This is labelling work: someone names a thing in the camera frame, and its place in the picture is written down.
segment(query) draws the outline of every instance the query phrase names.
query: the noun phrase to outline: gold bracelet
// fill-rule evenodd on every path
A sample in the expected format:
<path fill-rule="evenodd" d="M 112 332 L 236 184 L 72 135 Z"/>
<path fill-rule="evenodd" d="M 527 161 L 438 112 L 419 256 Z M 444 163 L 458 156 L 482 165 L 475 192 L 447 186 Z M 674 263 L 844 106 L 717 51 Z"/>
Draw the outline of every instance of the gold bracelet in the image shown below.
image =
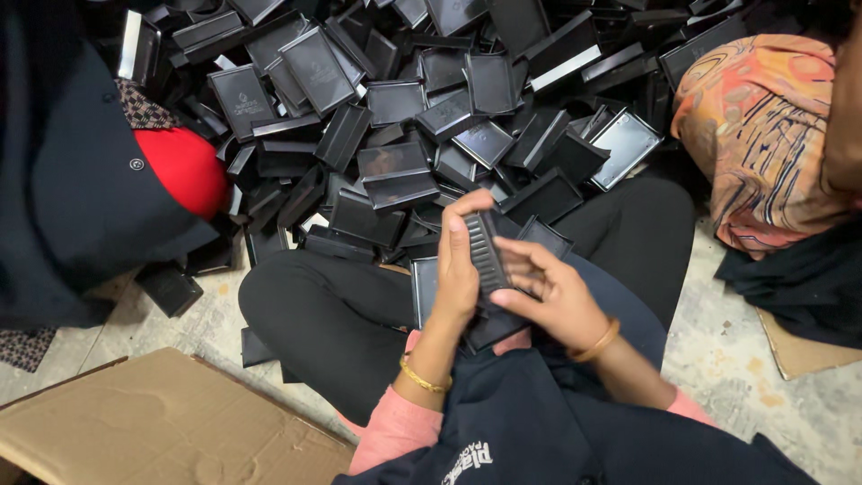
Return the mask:
<path fill-rule="evenodd" d="M 619 318 L 611 318 L 610 319 L 610 328 L 602 338 L 598 339 L 598 342 L 593 344 L 592 347 L 587 349 L 584 352 L 575 353 L 569 350 L 569 357 L 575 362 L 589 362 L 595 359 L 599 354 L 602 353 L 602 350 L 608 346 L 609 343 L 613 342 L 617 335 L 620 334 L 620 319 Z"/>
<path fill-rule="evenodd" d="M 409 356 L 409 352 L 405 352 L 401 356 L 401 370 L 404 371 L 406 375 L 410 377 L 416 384 L 422 386 L 423 389 L 427 391 L 431 391 L 432 393 L 443 394 L 449 389 L 452 388 L 452 376 L 449 376 L 449 383 L 445 387 L 435 386 L 434 384 L 422 379 L 420 376 L 416 375 L 416 372 L 413 372 L 409 367 L 407 367 L 407 361 L 404 360 L 404 357 Z"/>

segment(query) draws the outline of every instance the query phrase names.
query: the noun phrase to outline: concrete floor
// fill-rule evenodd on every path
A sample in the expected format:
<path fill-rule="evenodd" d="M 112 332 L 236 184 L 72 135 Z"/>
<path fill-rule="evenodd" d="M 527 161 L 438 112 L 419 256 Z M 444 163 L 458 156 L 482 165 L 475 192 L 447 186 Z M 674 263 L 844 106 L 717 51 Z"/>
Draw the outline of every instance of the concrete floor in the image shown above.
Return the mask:
<path fill-rule="evenodd" d="M 701 222 L 665 353 L 662 374 L 699 402 L 718 425 L 750 440 L 763 433 L 823 485 L 862 483 L 862 362 L 784 381 L 754 308 L 712 275 L 724 249 Z M 172 346 L 198 354 L 352 441 L 334 409 L 303 384 L 281 383 L 277 362 L 243 369 L 236 295 L 241 268 L 197 279 L 205 291 L 181 318 L 168 319 L 128 278 L 104 289 L 122 294 L 103 327 L 60 329 L 35 374 L 0 363 L 0 403 L 121 356 Z"/>

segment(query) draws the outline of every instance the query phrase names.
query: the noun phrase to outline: leg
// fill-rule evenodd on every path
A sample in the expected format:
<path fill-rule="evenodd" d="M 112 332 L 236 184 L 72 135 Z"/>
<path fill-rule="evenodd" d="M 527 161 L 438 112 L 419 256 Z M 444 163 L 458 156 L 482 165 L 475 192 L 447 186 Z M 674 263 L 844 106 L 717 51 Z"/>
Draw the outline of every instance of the leg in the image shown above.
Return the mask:
<path fill-rule="evenodd" d="M 368 424 L 398 374 L 412 326 L 410 277 L 309 251 L 282 251 L 240 288 L 242 315 L 298 378 L 353 423 Z"/>
<path fill-rule="evenodd" d="M 689 266 L 694 207 L 680 186 L 624 180 L 554 225 L 574 253 L 615 277 L 669 329 Z"/>

